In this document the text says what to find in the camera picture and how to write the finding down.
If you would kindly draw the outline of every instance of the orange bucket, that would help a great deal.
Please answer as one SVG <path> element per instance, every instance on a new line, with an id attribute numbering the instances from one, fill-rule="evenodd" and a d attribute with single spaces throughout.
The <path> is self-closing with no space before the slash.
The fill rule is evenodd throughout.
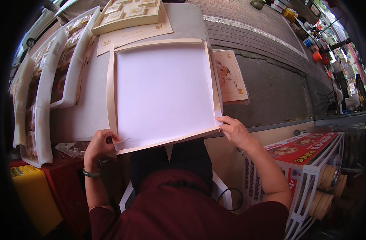
<path id="1" fill-rule="evenodd" d="M 321 55 L 319 52 L 312 54 L 313 60 L 317 63 L 321 60 Z"/>

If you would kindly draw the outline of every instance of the brick pavement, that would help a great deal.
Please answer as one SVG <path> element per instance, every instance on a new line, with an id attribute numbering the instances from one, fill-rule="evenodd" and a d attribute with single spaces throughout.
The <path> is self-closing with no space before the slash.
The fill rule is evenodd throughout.
<path id="1" fill-rule="evenodd" d="M 250 0 L 189 0 L 201 8 L 210 43 L 236 48 L 275 59 L 330 86 L 323 64 L 314 63 L 311 51 L 303 49 L 288 21 L 265 5 L 261 11 Z"/>

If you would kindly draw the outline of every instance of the black pants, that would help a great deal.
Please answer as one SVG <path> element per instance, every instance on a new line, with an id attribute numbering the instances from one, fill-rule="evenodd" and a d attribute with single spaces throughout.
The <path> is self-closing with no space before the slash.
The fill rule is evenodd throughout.
<path id="1" fill-rule="evenodd" d="M 189 170 L 204 180 L 212 192 L 212 163 L 203 138 L 174 144 L 171 162 L 165 147 L 155 147 L 131 153 L 130 180 L 135 193 L 152 172 L 166 169 Z"/>

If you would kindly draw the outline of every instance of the white car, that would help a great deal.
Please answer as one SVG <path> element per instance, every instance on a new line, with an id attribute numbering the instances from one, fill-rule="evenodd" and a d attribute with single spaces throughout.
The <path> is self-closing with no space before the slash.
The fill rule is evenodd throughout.
<path id="1" fill-rule="evenodd" d="M 68 0 L 55 0 L 52 1 L 55 5 L 61 7 L 63 6 Z M 54 17 L 55 13 L 51 12 L 50 10 L 44 8 L 42 10 L 42 15 L 38 18 L 38 20 L 34 23 L 34 25 L 27 31 L 25 35 L 22 46 L 24 49 L 32 48 L 38 38 L 47 30 L 49 26 L 56 20 Z"/>

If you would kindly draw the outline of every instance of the gold logo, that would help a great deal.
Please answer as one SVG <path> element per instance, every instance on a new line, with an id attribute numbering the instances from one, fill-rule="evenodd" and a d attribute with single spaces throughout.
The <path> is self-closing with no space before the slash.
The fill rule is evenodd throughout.
<path id="1" fill-rule="evenodd" d="M 111 42 L 110 40 L 103 42 L 103 47 L 108 46 L 110 44 L 110 42 Z"/>
<path id="2" fill-rule="evenodd" d="M 155 29 L 156 29 L 156 30 L 158 30 L 158 29 L 162 29 L 162 28 L 164 28 L 164 25 L 163 25 L 163 24 L 161 24 L 161 25 L 159 25 L 159 26 L 158 26 L 158 25 L 156 25 L 156 26 L 155 26 Z"/>

